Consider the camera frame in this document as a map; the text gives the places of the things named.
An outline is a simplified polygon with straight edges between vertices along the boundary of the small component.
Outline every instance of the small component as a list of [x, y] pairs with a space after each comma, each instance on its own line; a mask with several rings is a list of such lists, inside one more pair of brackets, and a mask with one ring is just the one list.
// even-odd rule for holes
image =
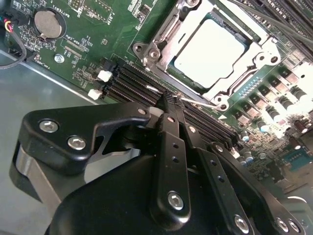
[[291, 92], [299, 101], [305, 101], [308, 98], [308, 95], [301, 90], [300, 88], [295, 88]]
[[240, 162], [241, 165], [245, 166], [246, 165], [246, 160], [244, 157], [239, 157], [237, 160]]
[[250, 96], [250, 99], [251, 99], [251, 101], [252, 101], [252, 103], [254, 104], [254, 105], [256, 105], [259, 109], [265, 109], [267, 106], [268, 106], [268, 104], [264, 101], [264, 100], [262, 100], [258, 95], [256, 95], [256, 94], [254, 94], [254, 95], [252, 95], [252, 96]]
[[282, 99], [279, 101], [283, 107], [288, 111], [288, 112], [293, 112], [295, 110], [295, 105], [288, 99]]
[[297, 120], [294, 123], [294, 126], [302, 133], [307, 133], [308, 129], [306, 128], [306, 126], [302, 123], [302, 121]]
[[259, 158], [261, 160], [264, 160], [266, 158], [266, 154], [265, 153], [260, 153]]
[[291, 84], [295, 84], [299, 81], [299, 78], [292, 72], [285, 79], [290, 82]]
[[247, 163], [250, 163], [253, 161], [253, 156], [252, 156], [252, 153], [250, 151], [247, 151], [244, 153], [244, 158], [246, 159], [246, 162]]
[[235, 114], [235, 118], [240, 122], [242, 123], [243, 125], [246, 125], [248, 122], [249, 122], [249, 119], [244, 116], [242, 114], [242, 112], [238, 111], [236, 114]]
[[257, 122], [257, 126], [259, 127], [261, 132], [268, 132], [269, 125], [266, 124], [263, 120]]
[[255, 110], [254, 108], [252, 108], [252, 106], [248, 103], [245, 103], [243, 106], [244, 111], [249, 114], [252, 118], [256, 117], [257, 115], [259, 115], [260, 113]]
[[147, 16], [149, 12], [151, 11], [151, 8], [147, 5], [142, 5], [139, 9], [140, 13], [144, 16]]
[[99, 99], [99, 97], [102, 95], [102, 91], [91, 89], [88, 92], [88, 96], [91, 97], [93, 100]]
[[313, 152], [313, 130], [305, 133], [303, 136], [300, 137], [300, 139], [307, 147], [307, 149]]
[[289, 143], [295, 150], [298, 150], [301, 148], [301, 143], [295, 137], [290, 137]]
[[274, 120], [274, 122], [280, 122], [283, 119], [283, 117], [276, 110], [268, 111], [268, 114]]
[[259, 88], [260, 93], [269, 101], [273, 101], [276, 99], [276, 94], [272, 92], [268, 87], [266, 86], [261, 86]]
[[278, 144], [278, 140], [277, 139], [273, 139], [269, 142], [270, 145], [277, 145]]
[[248, 142], [249, 141], [249, 136], [247, 131], [242, 131], [240, 133], [240, 138], [244, 141], [244, 142]]
[[104, 82], [108, 82], [112, 77], [112, 73], [110, 71], [101, 70], [98, 74], [98, 78]]
[[44, 40], [54, 40], [65, 35], [67, 25], [64, 17], [55, 9], [45, 7], [34, 15], [34, 28], [37, 36]]
[[270, 84], [282, 94], [288, 91], [288, 88], [278, 78], [274, 78]]

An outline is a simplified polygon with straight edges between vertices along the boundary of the electrolytic capacitor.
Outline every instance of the electrolytic capacitor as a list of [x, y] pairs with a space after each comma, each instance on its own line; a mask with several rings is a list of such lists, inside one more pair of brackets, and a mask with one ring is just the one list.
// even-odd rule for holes
[[237, 160], [240, 162], [241, 165], [246, 166], [246, 160], [244, 157], [239, 157]]
[[280, 122], [283, 119], [283, 117], [276, 110], [272, 110], [268, 114], [274, 120], [274, 122]]
[[246, 159], [246, 162], [247, 163], [250, 163], [250, 162], [252, 162], [253, 161], [253, 156], [252, 156], [252, 154], [251, 154], [251, 152], [245, 152], [244, 153], [244, 158]]
[[249, 136], [248, 136], [247, 131], [242, 131], [242, 132], [240, 132], [240, 138], [241, 138], [243, 141], [248, 142], [248, 141], [249, 141]]
[[295, 137], [290, 137], [289, 143], [295, 150], [298, 150], [301, 148], [301, 143]]
[[269, 125], [266, 124], [263, 120], [257, 122], [257, 126], [259, 127], [261, 132], [268, 132]]
[[297, 120], [293, 124], [302, 134], [307, 133], [308, 129], [301, 121]]
[[280, 101], [280, 103], [283, 105], [283, 107], [288, 111], [288, 112], [293, 112], [295, 109], [294, 103], [292, 103], [290, 100], [286, 99], [284, 101]]
[[261, 160], [265, 159], [266, 158], [266, 154], [265, 153], [260, 153], [259, 158]]

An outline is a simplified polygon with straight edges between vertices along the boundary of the silver screw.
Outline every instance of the silver screw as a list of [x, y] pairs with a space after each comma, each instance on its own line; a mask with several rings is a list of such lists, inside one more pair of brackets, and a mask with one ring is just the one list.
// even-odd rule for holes
[[65, 61], [64, 56], [61, 54], [55, 54], [54, 55], [54, 61], [61, 64]]
[[198, 5], [200, 2], [200, 0], [186, 0], [186, 3], [191, 6], [191, 7], [194, 7], [196, 5]]
[[189, 130], [190, 130], [192, 133], [195, 133], [195, 132], [196, 132], [196, 129], [195, 129], [193, 126], [189, 126]]
[[59, 126], [55, 122], [47, 120], [40, 122], [39, 128], [44, 132], [53, 133], [59, 129]]
[[281, 220], [281, 218], [277, 218], [276, 219], [276, 224], [286, 233], [289, 232], [289, 228], [287, 227], [287, 225], [285, 224], [284, 221]]
[[239, 216], [239, 215], [235, 216], [235, 224], [241, 230], [241, 232], [243, 232], [244, 234], [249, 233], [249, 226], [246, 223], [246, 221], [241, 218], [241, 216]]
[[150, 56], [151, 59], [156, 60], [156, 59], [158, 59], [161, 56], [161, 54], [160, 54], [159, 50], [151, 49], [149, 51], [149, 56]]
[[143, 109], [138, 109], [138, 112], [139, 112], [140, 114], [142, 114], [142, 115], [146, 115], [146, 114], [147, 114], [147, 112], [144, 111]]
[[182, 208], [184, 207], [184, 202], [182, 198], [174, 192], [168, 194], [168, 202], [177, 211], [182, 210]]
[[168, 119], [170, 122], [175, 122], [174, 118], [172, 118], [172, 117], [168, 117], [167, 119]]
[[215, 147], [216, 147], [216, 149], [219, 150], [221, 153], [223, 152], [222, 147], [220, 147], [219, 145], [216, 145]]
[[82, 150], [86, 147], [85, 141], [77, 136], [71, 137], [68, 139], [67, 144], [75, 150]]
[[289, 220], [288, 222], [289, 222], [290, 226], [293, 228], [293, 230], [295, 230], [297, 233], [300, 232], [299, 227], [292, 220]]

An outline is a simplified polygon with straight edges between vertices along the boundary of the mounting hole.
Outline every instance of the mounting hole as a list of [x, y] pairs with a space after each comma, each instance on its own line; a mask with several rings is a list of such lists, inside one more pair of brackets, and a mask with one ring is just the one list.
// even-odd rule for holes
[[211, 160], [210, 162], [211, 162], [211, 164], [212, 164], [213, 166], [217, 166], [217, 164], [216, 164], [215, 161]]
[[135, 51], [136, 52], [141, 52], [142, 51], [142, 46], [139, 46], [139, 45], [135, 46]]
[[221, 105], [221, 109], [222, 109], [222, 110], [227, 109], [227, 105], [225, 105], [225, 104]]
[[179, 163], [179, 160], [177, 159], [177, 157], [172, 157], [172, 161], [175, 163]]
[[274, 56], [271, 58], [270, 60], [272, 63], [276, 63], [278, 61], [278, 57], [277, 56]]
[[217, 178], [219, 179], [220, 182], [222, 182], [222, 183], [225, 182], [225, 180], [221, 176], [218, 176]]

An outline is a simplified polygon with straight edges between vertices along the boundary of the wire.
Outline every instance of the wire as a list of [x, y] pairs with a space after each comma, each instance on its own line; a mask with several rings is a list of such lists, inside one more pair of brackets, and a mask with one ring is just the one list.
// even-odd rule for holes
[[4, 23], [4, 28], [6, 31], [8, 31], [9, 33], [13, 32], [12, 26], [11, 26], [11, 21], [5, 21]]
[[247, 5], [245, 5], [245, 4], [241, 3], [241, 2], [238, 2], [236, 0], [228, 0], [228, 1], [233, 3], [233, 4], [235, 4], [235, 5], [237, 5], [237, 6], [239, 6], [239, 7], [241, 7], [241, 8], [243, 8], [243, 9], [245, 9], [245, 10], [247, 10], [247, 11], [249, 11], [249, 12], [251, 12], [251, 13], [253, 13], [253, 14], [258, 15], [259, 17], [263, 18], [264, 20], [266, 20], [268, 22], [271, 22], [272, 24], [276, 25], [277, 27], [280, 27], [280, 28], [284, 29], [288, 33], [292, 34], [292, 36], [294, 38], [296, 38], [299, 41], [302, 41], [302, 42], [304, 42], [304, 43], [306, 43], [306, 44], [308, 44], [308, 45], [313, 47], [313, 41], [311, 39], [308, 39], [308, 38], [302, 36], [301, 34], [296, 32], [293, 28], [291, 28], [291, 27], [289, 27], [289, 26], [287, 26], [287, 25], [285, 25], [285, 24], [283, 24], [283, 23], [273, 19], [272, 17], [269, 17], [269, 16], [259, 12], [258, 10], [255, 10], [254, 8], [249, 7], [249, 6], [247, 6]]
[[22, 42], [22, 40], [19, 38], [19, 36], [16, 34], [16, 32], [12, 31], [10, 32], [10, 35], [12, 36], [12, 38], [17, 42], [17, 44], [19, 45], [19, 47], [22, 50], [22, 54], [21, 56], [14, 62], [7, 64], [7, 65], [0, 65], [0, 70], [5, 70], [5, 69], [9, 69], [11, 67], [14, 67], [16, 65], [18, 65], [19, 63], [21, 63], [27, 56], [27, 50], [26, 47], [24, 46], [24, 43]]

